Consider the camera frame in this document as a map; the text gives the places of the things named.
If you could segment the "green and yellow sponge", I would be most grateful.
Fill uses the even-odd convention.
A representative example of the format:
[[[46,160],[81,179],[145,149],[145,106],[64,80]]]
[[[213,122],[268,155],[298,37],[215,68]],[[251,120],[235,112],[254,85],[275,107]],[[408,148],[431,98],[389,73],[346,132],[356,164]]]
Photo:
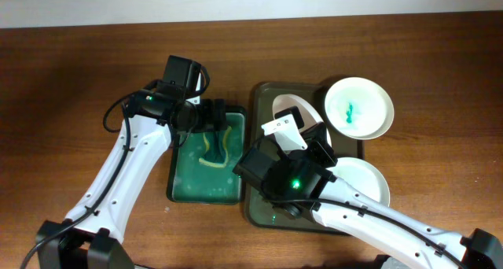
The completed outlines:
[[[225,168],[229,162],[229,151],[227,148],[228,137],[232,127],[225,130],[209,131],[203,133],[205,151],[199,158],[202,165],[211,168]]]

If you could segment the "white bowl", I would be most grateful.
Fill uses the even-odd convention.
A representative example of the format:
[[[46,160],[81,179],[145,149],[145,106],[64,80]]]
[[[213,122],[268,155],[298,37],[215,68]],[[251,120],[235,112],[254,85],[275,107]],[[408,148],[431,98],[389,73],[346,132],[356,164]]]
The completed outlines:
[[[336,81],[325,94],[324,108],[330,124],[342,135],[371,140],[384,135],[393,124],[391,97],[377,83],[362,77]]]
[[[308,145],[318,140],[322,145],[331,147],[332,140],[321,115],[307,100],[295,94],[281,94],[276,96],[272,104],[273,116],[276,112],[291,106],[297,106],[304,121],[304,127],[299,131]]]

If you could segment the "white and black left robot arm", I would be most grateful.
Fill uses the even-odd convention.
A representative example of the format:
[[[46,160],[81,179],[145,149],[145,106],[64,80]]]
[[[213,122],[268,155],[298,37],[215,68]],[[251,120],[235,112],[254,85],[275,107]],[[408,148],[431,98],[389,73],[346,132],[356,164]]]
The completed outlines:
[[[112,104],[123,121],[97,177],[61,223],[45,221],[33,256],[41,268],[134,268],[123,247],[127,222],[136,200],[160,157],[181,147],[195,131],[219,129],[225,123],[225,105],[215,115],[200,102],[210,85],[200,63],[169,56],[163,77]]]

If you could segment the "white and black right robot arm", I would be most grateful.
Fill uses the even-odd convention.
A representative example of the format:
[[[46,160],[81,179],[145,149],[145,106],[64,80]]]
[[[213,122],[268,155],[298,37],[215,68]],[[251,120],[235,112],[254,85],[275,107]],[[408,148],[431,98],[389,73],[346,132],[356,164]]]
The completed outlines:
[[[274,136],[262,136],[233,169],[288,218],[349,234],[410,268],[502,266],[502,244],[494,235],[476,228],[465,237],[374,201],[330,170],[338,160],[324,123],[303,132],[292,120],[288,125],[307,146],[285,151]]]

